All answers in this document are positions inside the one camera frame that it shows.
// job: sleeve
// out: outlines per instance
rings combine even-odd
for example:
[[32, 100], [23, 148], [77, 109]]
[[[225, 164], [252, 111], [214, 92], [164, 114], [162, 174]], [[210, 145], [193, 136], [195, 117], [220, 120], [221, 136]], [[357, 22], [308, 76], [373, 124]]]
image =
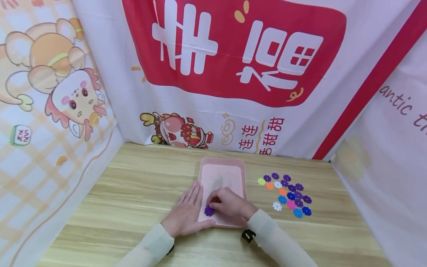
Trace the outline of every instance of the sleeve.
[[281, 267], [317, 267], [310, 256], [263, 210], [258, 210], [248, 221], [255, 241]]
[[116, 267], [153, 267], [171, 251], [173, 243], [174, 239], [158, 224], [116, 264]]

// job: red stripe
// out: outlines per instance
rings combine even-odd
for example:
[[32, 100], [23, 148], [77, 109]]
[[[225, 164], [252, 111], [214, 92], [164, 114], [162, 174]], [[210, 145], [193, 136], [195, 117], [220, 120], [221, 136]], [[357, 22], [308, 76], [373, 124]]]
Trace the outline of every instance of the red stripe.
[[339, 117], [313, 159], [323, 159], [350, 127], [380, 86], [427, 30], [427, 0], [421, 0], [374, 69]]

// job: white chinese character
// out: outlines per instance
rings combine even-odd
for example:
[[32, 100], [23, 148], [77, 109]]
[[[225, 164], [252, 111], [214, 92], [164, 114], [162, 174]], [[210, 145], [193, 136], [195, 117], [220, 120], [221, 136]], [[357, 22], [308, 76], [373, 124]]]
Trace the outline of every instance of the white chinese character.
[[[242, 61], [247, 64], [251, 63], [255, 55], [256, 62], [264, 66], [274, 67], [285, 43], [287, 32], [275, 28], [267, 28], [263, 32], [262, 29], [262, 21], [253, 22]], [[246, 84], [249, 83], [252, 75], [254, 75], [267, 91], [271, 91], [270, 86], [292, 90], [297, 86], [297, 81], [277, 78], [272, 74], [278, 74], [279, 72], [291, 75], [304, 74], [322, 42], [323, 37], [321, 36], [295, 32], [286, 42], [283, 53], [279, 58], [277, 70], [258, 74], [252, 67], [245, 66], [242, 72], [236, 75], [240, 76], [241, 83]], [[273, 44], [276, 44], [277, 48], [274, 55], [271, 55], [269, 54], [269, 49]]]
[[[194, 73], [202, 74], [205, 69], [206, 56], [214, 56], [218, 51], [218, 43], [209, 40], [211, 29], [211, 15], [202, 12], [199, 18], [199, 29], [194, 36], [196, 24], [196, 7], [192, 4], [184, 6], [183, 23], [178, 23], [178, 5], [175, 0], [166, 0], [164, 3], [164, 28], [160, 27], [156, 2], [153, 0], [157, 23], [152, 25], [152, 36], [160, 41], [160, 60], [164, 60], [163, 44], [167, 46], [170, 67], [176, 70], [175, 60], [181, 59], [181, 73], [189, 75], [191, 60], [195, 53]], [[182, 29], [181, 55], [176, 55], [176, 30]]]

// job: table surface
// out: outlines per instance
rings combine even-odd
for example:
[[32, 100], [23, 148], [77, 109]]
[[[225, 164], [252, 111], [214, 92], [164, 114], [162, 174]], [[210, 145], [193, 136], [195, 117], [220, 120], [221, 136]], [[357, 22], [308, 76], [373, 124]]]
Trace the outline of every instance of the table surface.
[[[390, 266], [331, 165], [323, 161], [169, 146], [124, 144], [38, 263], [38, 267], [106, 267], [131, 250], [199, 175], [205, 156], [246, 164], [250, 201], [266, 211], [320, 266]], [[273, 210], [278, 190], [257, 183], [289, 174], [311, 196], [312, 216]], [[158, 266], [277, 266], [241, 230], [208, 229], [178, 238]]]

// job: backdrop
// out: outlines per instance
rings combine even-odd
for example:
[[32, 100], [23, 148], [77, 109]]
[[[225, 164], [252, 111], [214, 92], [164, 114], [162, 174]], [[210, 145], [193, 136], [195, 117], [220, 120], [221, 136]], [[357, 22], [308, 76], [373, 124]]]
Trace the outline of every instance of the backdrop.
[[427, 19], [420, 0], [74, 3], [127, 141], [319, 159]]
[[35, 266], [123, 144], [70, 0], [0, 0], [0, 266]]
[[394, 266], [427, 262], [427, 33], [380, 87], [333, 157]]

